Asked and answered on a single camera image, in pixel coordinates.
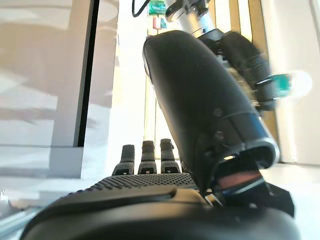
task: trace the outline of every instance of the black cable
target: black cable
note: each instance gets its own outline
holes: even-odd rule
[[[150,0],[146,0],[137,13],[135,13],[135,1],[136,0],[132,0],[132,16],[134,18],[138,17],[142,13],[142,11],[146,8]]]

